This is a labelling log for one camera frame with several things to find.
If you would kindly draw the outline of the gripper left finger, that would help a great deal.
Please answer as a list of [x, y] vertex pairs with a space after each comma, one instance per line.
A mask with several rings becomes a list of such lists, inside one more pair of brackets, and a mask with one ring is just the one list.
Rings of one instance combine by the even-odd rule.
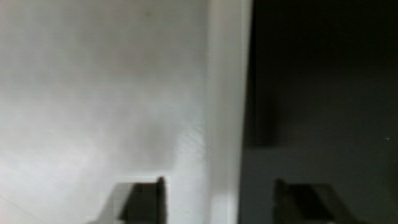
[[166, 178], [137, 183], [132, 187], [120, 220], [125, 224], [168, 224]]

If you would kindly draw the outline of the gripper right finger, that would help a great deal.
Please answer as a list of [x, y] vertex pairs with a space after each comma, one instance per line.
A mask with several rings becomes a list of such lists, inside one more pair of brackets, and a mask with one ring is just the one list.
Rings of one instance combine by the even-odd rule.
[[356, 224], [356, 216], [329, 184], [274, 185], [274, 224]]

